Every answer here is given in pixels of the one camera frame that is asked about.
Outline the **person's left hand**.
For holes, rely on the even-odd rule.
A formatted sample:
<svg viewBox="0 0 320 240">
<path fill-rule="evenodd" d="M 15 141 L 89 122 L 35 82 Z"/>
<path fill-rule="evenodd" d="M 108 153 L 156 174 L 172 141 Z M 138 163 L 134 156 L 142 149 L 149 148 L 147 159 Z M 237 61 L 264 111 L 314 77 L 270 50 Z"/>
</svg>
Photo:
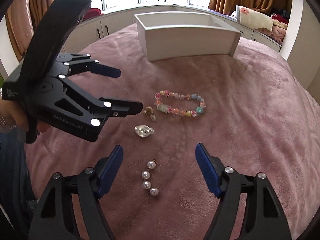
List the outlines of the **person's left hand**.
<svg viewBox="0 0 320 240">
<path fill-rule="evenodd" d="M 1 133 L 8 133 L 14 128 L 29 131 L 27 115 L 18 102 L 1 99 Z"/>
</svg>

